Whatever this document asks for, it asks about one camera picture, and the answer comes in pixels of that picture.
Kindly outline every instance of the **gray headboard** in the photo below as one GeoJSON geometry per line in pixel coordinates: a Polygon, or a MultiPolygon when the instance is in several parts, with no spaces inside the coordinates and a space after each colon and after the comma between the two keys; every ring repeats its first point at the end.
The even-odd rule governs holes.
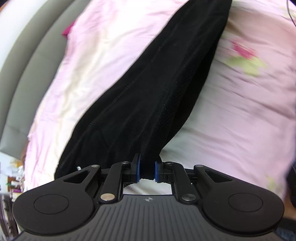
{"type": "Polygon", "coordinates": [[[63,58],[61,35],[90,0],[49,0],[24,28],[0,70],[0,151],[20,158],[36,110],[63,58]]]}

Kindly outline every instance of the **pink flower print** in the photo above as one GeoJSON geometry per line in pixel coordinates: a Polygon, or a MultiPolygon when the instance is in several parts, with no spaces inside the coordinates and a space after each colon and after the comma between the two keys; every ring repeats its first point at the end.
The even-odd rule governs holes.
{"type": "Polygon", "coordinates": [[[231,43],[232,43],[232,49],[237,51],[240,54],[240,56],[242,56],[243,58],[251,59],[256,56],[255,50],[249,47],[246,47],[239,40],[237,39],[232,40],[231,43]]]}

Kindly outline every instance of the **white wall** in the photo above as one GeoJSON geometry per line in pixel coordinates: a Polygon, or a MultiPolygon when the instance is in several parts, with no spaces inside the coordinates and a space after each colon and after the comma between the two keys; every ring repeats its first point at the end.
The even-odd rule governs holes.
{"type": "Polygon", "coordinates": [[[10,161],[14,160],[15,158],[8,156],[2,152],[0,152],[0,185],[1,185],[1,192],[7,192],[7,176],[3,175],[3,170],[7,169],[9,166],[10,161]]]}

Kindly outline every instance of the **black pants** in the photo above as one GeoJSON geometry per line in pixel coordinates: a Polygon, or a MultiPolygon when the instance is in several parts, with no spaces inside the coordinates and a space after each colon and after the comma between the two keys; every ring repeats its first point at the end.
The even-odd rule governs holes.
{"type": "Polygon", "coordinates": [[[130,69],[84,114],[55,178],[141,153],[141,175],[189,117],[207,78],[231,0],[189,0],[130,69]]]}

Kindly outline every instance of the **wrinkled sheet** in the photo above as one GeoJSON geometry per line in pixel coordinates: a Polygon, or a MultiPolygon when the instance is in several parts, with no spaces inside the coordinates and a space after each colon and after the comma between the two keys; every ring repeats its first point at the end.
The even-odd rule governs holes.
{"type": "MultiPolygon", "coordinates": [[[[53,180],[75,124],[137,59],[185,1],[93,0],[71,30],[65,58],[29,133],[26,187],[53,180]]],[[[231,7],[210,74],[181,130],[161,152],[185,168],[204,164],[281,198],[295,155],[296,29],[285,0],[231,7]]],[[[295,7],[290,4],[295,16],[295,7]]],[[[141,181],[132,194],[168,194],[141,181]]]]}

